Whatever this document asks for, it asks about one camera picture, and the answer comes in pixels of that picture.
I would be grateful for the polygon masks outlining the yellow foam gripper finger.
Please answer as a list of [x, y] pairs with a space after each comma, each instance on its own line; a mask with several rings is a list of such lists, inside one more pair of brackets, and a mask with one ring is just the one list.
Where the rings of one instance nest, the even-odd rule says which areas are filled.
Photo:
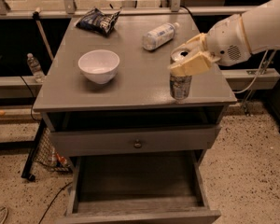
[[199, 51], [190, 58], [175, 62], [169, 66], [170, 73], [175, 77], [199, 75], [207, 72], [213, 63], [220, 60], [208, 51]]
[[175, 49], [175, 52], [207, 51], [206, 34], [200, 33]]

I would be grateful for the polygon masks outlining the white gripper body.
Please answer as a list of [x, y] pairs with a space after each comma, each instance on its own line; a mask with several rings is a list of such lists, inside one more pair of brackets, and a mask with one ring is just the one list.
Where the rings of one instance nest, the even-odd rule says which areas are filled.
[[242, 16], [234, 14], [216, 23], [206, 34], [207, 50], [219, 58], [219, 64], [232, 66], [251, 56]]

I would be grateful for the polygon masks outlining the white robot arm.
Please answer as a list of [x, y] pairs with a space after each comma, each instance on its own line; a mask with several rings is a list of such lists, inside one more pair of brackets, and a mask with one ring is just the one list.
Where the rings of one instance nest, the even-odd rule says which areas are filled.
[[172, 51], [170, 73], [194, 76], [213, 63], [232, 66], [265, 50], [280, 50], [280, 0], [271, 0], [242, 14], [217, 22]]

